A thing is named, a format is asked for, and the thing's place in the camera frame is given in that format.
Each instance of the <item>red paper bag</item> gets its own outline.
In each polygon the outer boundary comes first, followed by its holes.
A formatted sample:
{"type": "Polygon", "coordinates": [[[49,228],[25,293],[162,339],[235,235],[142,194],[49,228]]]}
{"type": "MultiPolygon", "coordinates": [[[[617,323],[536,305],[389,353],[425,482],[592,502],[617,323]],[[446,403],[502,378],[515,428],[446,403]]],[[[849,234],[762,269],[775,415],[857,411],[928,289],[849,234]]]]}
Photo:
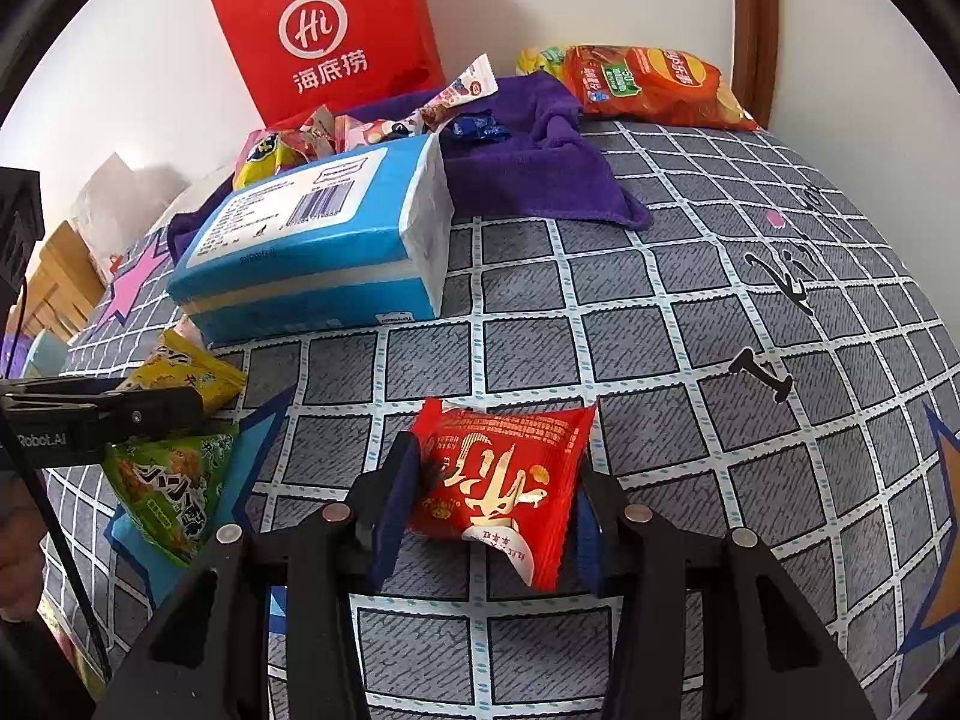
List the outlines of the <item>red paper bag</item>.
{"type": "Polygon", "coordinates": [[[267,126],[443,85],[426,0],[212,0],[267,126]]]}

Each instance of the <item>haidilao logo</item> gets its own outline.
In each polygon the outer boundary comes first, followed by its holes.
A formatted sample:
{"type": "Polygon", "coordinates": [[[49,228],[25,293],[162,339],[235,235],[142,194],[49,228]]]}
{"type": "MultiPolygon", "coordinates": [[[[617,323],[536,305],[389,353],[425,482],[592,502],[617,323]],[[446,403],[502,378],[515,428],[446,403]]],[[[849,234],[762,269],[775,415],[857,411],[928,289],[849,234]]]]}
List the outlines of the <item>haidilao logo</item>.
{"type": "Polygon", "coordinates": [[[347,9],[339,0],[294,0],[280,16],[280,42],[300,59],[333,52],[347,34],[347,9]]]}

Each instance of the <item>black cable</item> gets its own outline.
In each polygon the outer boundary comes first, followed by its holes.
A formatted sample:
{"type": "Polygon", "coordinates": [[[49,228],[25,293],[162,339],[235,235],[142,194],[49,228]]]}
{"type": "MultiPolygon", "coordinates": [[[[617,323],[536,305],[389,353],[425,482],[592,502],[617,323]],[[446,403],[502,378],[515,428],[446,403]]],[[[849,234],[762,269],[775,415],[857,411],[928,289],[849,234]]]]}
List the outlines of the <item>black cable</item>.
{"type": "Polygon", "coordinates": [[[23,314],[27,313],[27,279],[23,280],[23,302],[20,303],[20,319],[16,322],[16,333],[13,334],[13,346],[10,347],[10,357],[7,360],[7,372],[4,373],[5,379],[10,378],[10,370],[13,367],[13,355],[16,354],[16,345],[20,342],[20,333],[23,331],[23,314]]]}
{"type": "Polygon", "coordinates": [[[90,635],[93,637],[93,644],[97,650],[97,656],[99,656],[100,659],[100,666],[104,671],[104,681],[109,682],[113,676],[113,670],[110,668],[110,661],[107,658],[107,647],[104,645],[104,637],[100,633],[100,624],[93,614],[93,605],[90,604],[90,598],[88,594],[86,594],[83,581],[80,579],[80,571],[77,570],[77,564],[73,560],[73,553],[70,551],[70,546],[66,542],[64,529],[61,528],[59,519],[56,518],[56,513],[50,505],[47,491],[40,483],[40,480],[37,479],[37,474],[30,468],[30,464],[27,463],[23,447],[16,437],[16,433],[13,432],[7,416],[3,413],[3,408],[0,408],[0,446],[3,446],[3,450],[10,456],[13,467],[23,480],[23,484],[27,485],[27,491],[30,493],[30,497],[34,500],[34,503],[37,504],[37,509],[40,510],[40,516],[43,517],[43,522],[47,526],[47,531],[50,533],[50,541],[56,547],[56,553],[61,559],[66,577],[73,589],[73,594],[76,596],[77,603],[80,605],[80,611],[83,612],[83,619],[86,620],[90,635]]]}

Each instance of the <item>wooden furniture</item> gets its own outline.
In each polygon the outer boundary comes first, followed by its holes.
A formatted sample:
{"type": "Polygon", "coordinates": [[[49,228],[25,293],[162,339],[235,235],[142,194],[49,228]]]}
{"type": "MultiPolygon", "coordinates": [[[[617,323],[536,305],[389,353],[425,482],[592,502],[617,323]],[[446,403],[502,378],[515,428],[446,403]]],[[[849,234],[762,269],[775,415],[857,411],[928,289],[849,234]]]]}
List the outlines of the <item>wooden furniture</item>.
{"type": "MultiPolygon", "coordinates": [[[[23,333],[36,338],[48,328],[69,341],[86,327],[90,314],[104,294],[104,285],[90,262],[83,239],[64,221],[40,249],[40,266],[27,282],[27,307],[23,333]]],[[[7,332],[16,331],[20,303],[11,309],[7,332]]]]}
{"type": "Polygon", "coordinates": [[[779,48],[779,0],[735,0],[733,93],[761,127],[769,127],[779,48]]]}

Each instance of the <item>orange snack bag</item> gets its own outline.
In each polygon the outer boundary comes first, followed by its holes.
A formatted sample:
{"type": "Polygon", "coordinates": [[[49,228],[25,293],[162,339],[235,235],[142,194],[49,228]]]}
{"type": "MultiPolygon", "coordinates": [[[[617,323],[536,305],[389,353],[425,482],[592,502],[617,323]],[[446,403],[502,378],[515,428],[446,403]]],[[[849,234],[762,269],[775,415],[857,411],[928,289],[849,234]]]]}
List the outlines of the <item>orange snack bag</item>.
{"type": "Polygon", "coordinates": [[[640,46],[571,46],[566,87],[592,116],[633,115],[655,124],[757,129],[713,65],[685,52],[640,46]]]}
{"type": "Polygon", "coordinates": [[[482,541],[510,557],[528,586],[555,589],[595,409],[488,415],[428,398],[411,428],[426,477],[411,528],[482,541]]]}

